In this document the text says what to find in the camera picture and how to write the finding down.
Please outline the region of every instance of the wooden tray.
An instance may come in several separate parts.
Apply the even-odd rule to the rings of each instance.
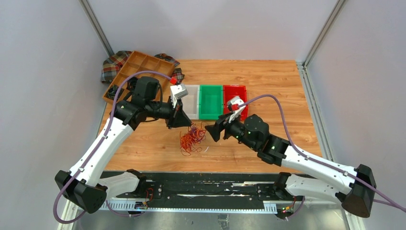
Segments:
[[[103,99],[105,101],[107,101],[107,103],[113,104],[113,100],[110,98],[107,98],[107,96],[106,96],[108,90],[113,85],[119,86],[126,78],[128,78],[130,75],[132,75],[134,73],[144,71],[144,70],[153,70],[153,71],[157,71],[157,72],[166,74],[167,76],[171,76],[174,69],[175,69],[175,65],[173,63],[150,56],[148,54],[134,51],[128,58],[127,62],[123,65],[121,70],[118,72],[117,76],[114,78],[114,80],[110,84],[109,88],[103,94]],[[149,77],[158,79],[159,83],[162,86],[162,90],[165,89],[165,87],[168,85],[168,82],[169,82],[166,78],[156,75],[156,74],[147,73],[147,74],[142,74],[141,76],[149,76]],[[127,90],[127,83],[123,86],[123,89],[124,89],[124,91],[117,101],[122,100],[127,95],[127,93],[129,93],[129,90]],[[159,97],[160,97],[160,92],[158,92],[156,100],[159,99]]]

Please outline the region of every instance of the wooden tabletop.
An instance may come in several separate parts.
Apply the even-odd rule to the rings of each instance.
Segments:
[[[321,156],[312,118],[309,113],[300,76],[294,61],[271,60],[180,60],[185,84],[239,84],[247,88],[247,97],[269,93],[281,102],[290,135],[296,145]],[[164,89],[164,98],[169,87]],[[104,126],[111,105],[104,112]],[[249,105],[248,115],[257,114],[270,126],[270,133],[286,138],[281,114],[271,98],[262,98]],[[257,154],[237,140],[213,141],[207,138],[194,152],[185,157],[180,152],[180,132],[187,127],[167,129],[164,120],[142,123],[119,147],[108,163],[107,170],[278,173],[297,171],[261,161]]]

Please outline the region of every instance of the gray wall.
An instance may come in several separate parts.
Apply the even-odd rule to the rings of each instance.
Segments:
[[[403,206],[405,11],[403,0],[349,0],[308,68],[337,160],[372,167],[378,189]],[[404,228],[400,210],[372,209],[366,229]]]
[[[2,1],[0,17],[0,229],[56,229],[54,176],[96,137],[107,54],[77,0]]]
[[[113,50],[303,60],[337,0],[89,0]]]

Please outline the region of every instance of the gray floor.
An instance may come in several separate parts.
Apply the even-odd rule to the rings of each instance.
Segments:
[[[303,206],[288,222],[273,214],[216,214],[149,212],[137,218],[123,218],[110,211],[85,214],[74,230],[347,230],[341,207]]]

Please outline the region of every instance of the robotic arm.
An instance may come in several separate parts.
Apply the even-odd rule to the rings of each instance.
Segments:
[[[159,81],[154,78],[139,78],[131,101],[123,100],[116,104],[108,136],[105,137],[104,132],[101,132],[85,155],[68,172],[60,170],[56,174],[55,181],[59,189],[62,190],[72,176],[78,170],[80,171],[63,193],[66,199],[86,212],[94,213],[106,199],[122,193],[140,190],[146,178],[133,169],[109,178],[100,179],[100,176],[118,147],[140,123],[146,121],[147,117],[165,119],[169,129],[192,125],[182,110],[181,98],[187,95],[185,85],[171,86],[171,96],[167,103],[163,103],[162,100],[160,102],[152,101],[155,99],[159,87],[161,87]],[[108,128],[109,121],[110,118],[107,120],[103,131]],[[86,166],[82,168],[83,162],[94,151],[102,138],[105,140],[101,142]]]
[[[239,115],[245,108],[243,104],[240,97],[233,98],[227,103],[233,112],[220,116],[214,125],[205,127],[214,141],[220,139],[220,133],[224,130],[223,139],[236,138],[239,144],[257,152],[257,156],[264,162],[297,169],[315,178],[282,172],[273,186],[273,192],[277,195],[288,193],[293,196],[317,197],[341,203],[346,211],[356,216],[370,216],[375,192],[353,179],[360,178],[376,187],[372,170],[368,166],[361,164],[354,168],[337,164],[292,146],[288,140],[270,134],[269,125],[255,114],[241,123]]]

